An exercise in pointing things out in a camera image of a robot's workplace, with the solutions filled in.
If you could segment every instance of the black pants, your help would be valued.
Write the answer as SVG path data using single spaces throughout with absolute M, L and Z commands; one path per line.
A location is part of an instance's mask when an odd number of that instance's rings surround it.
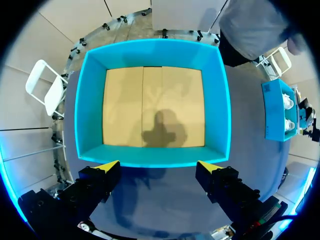
M 242 56 L 233 46 L 230 45 L 222 31 L 220 31 L 220 54 L 224 65 L 236 67 L 241 64 L 251 62 L 251 60 Z

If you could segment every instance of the person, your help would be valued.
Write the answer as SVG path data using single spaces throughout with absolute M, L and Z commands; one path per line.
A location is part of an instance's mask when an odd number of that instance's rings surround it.
M 220 19 L 219 50 L 230 67 L 250 61 L 287 40 L 289 52 L 298 55 L 305 48 L 300 33 L 269 0 L 229 0 Z

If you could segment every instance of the cyan foam box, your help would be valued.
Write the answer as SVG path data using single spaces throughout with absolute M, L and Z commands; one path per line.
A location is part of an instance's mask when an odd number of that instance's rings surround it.
M 134 147 L 103 144 L 102 118 L 106 73 L 130 67 L 177 67 L 202 71 L 205 145 Z M 125 41 L 86 53 L 79 76 L 74 113 L 79 159 L 122 166 L 175 168 L 227 161 L 231 142 L 231 105 L 225 68 L 215 46 L 174 39 Z
M 265 138 L 285 142 L 297 134 L 297 104 L 294 91 L 281 79 L 262 84 L 265 110 Z M 289 95 L 294 106 L 286 110 L 282 94 Z M 294 123 L 294 129 L 285 131 L 285 119 Z

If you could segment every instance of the gray shirt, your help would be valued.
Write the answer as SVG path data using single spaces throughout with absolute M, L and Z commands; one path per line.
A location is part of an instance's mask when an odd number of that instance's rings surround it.
M 220 28 L 245 58 L 254 60 L 293 35 L 289 21 L 268 0 L 229 1 Z

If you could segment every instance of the white folding chair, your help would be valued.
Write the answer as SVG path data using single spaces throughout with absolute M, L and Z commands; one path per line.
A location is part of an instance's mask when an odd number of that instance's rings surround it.
M 33 91 L 45 67 L 50 69 L 56 75 L 56 78 L 53 84 L 51 85 L 50 89 L 44 96 L 43 102 L 33 94 Z M 59 116 L 64 117 L 64 113 L 56 111 L 58 105 L 65 99 L 66 90 L 64 90 L 63 82 L 68 84 L 68 82 L 62 76 L 60 76 L 44 60 L 41 59 L 35 63 L 28 77 L 28 80 L 26 81 L 25 90 L 28 94 L 30 94 L 38 102 L 45 106 L 45 110 L 48 116 L 52 116 L 54 113 L 56 113 Z
M 283 70 L 283 71 L 280 69 L 279 65 L 277 64 L 277 62 L 276 62 L 276 60 L 274 58 L 274 55 L 276 53 L 278 53 L 278 52 L 280 53 L 280 55 L 282 56 L 285 64 L 287 65 L 287 68 L 285 70 Z M 276 75 L 270 74 L 270 71 L 267 70 L 267 67 L 269 67 L 269 66 L 265 66 L 264 65 L 265 62 L 268 62 L 268 59 L 271 60 L 271 63 L 275 68 Z M 263 66 L 263 68 L 265 69 L 265 71 L 268 74 L 268 76 L 269 76 L 271 81 L 280 78 L 286 71 L 288 71 L 292 67 L 292 64 L 291 64 L 291 61 L 290 61 L 290 58 L 289 58 L 288 54 L 286 53 L 286 51 L 281 46 L 278 47 L 278 49 L 275 50 L 274 52 L 272 52 L 269 56 L 264 58 L 261 62 L 259 62 L 256 65 L 256 67 L 258 67 L 259 65 Z

